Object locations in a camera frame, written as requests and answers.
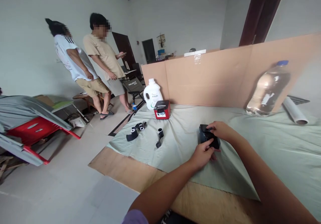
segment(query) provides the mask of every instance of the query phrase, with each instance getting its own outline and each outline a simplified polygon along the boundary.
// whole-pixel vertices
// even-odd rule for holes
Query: red printer
[[[171,113],[171,105],[168,100],[157,101],[154,107],[156,119],[169,119]]]

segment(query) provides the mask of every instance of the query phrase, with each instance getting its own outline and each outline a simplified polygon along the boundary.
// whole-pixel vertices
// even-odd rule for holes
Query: khaki shorts
[[[89,96],[95,97],[99,92],[108,93],[110,92],[107,86],[101,81],[100,78],[95,80],[87,81],[82,78],[78,78],[76,83],[81,86]]]

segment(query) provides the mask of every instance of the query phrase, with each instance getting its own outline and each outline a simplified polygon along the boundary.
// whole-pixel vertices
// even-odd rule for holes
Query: plastic water bottle
[[[266,117],[271,113],[276,100],[290,81],[288,62],[279,61],[260,77],[253,97],[246,107],[247,114]]]

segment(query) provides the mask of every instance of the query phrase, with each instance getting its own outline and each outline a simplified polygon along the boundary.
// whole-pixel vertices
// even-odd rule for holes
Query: white plastic bottle
[[[144,89],[144,99],[149,110],[154,109],[157,101],[163,100],[160,89],[160,86],[155,83],[155,80],[153,78],[148,80],[148,85]]]
[[[253,97],[246,107],[247,114],[266,117],[271,113],[276,100],[290,81],[288,62],[279,61],[260,77]]]

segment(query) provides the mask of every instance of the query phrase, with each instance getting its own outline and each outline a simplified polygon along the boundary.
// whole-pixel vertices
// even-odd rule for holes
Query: red plastic chair
[[[13,129],[10,129],[7,131],[8,135],[20,137],[21,141],[23,143],[23,149],[30,154],[33,154],[38,159],[43,161],[44,164],[48,164],[50,161],[44,159],[39,154],[34,152],[31,149],[31,146],[35,143],[37,143],[39,140],[47,137],[48,135],[56,132],[57,130],[62,130],[67,135],[71,134],[72,136],[76,137],[77,139],[80,139],[78,135],[76,135],[74,132],[65,130],[62,127],[42,118],[37,117],[35,119],[30,120],[29,122],[26,122],[18,127],[15,127]]]

